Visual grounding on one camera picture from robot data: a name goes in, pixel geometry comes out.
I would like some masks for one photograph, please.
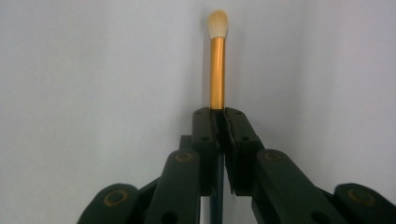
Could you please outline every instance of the cream-colored brush tip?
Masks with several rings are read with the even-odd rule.
[[[216,10],[207,19],[207,29],[211,39],[215,37],[225,37],[227,34],[228,19],[227,14],[222,10]]]

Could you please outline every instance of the gray background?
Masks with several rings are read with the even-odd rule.
[[[2,0],[0,223],[76,223],[100,189],[159,176],[208,106],[217,8],[226,105],[317,186],[396,203],[395,1]],[[224,223],[255,223],[225,192]]]

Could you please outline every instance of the orange metallic tube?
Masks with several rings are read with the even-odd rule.
[[[210,43],[210,108],[224,109],[225,38],[215,37]]]

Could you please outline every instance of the white bristles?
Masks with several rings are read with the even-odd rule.
[[[227,14],[222,10],[216,10],[207,19],[207,29],[211,39],[215,37],[225,37],[227,34],[228,19]]]

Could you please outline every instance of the brush bristles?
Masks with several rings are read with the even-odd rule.
[[[228,19],[227,14],[222,10],[216,10],[207,19],[207,29],[211,39],[215,37],[225,37],[227,34]]]

